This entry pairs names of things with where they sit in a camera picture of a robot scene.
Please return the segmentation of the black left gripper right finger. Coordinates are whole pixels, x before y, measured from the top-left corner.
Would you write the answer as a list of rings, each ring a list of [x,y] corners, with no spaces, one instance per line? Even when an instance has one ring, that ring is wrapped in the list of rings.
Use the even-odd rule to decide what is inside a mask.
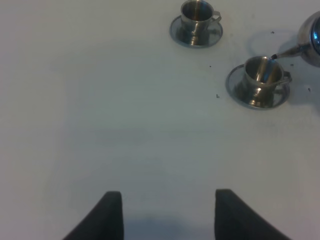
[[[288,240],[230,189],[215,191],[216,240]]]

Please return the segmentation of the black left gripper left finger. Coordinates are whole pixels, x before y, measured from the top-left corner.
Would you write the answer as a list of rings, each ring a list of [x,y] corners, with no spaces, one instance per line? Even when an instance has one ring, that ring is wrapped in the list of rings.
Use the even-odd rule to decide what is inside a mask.
[[[123,240],[123,201],[119,191],[108,191],[66,240]]]

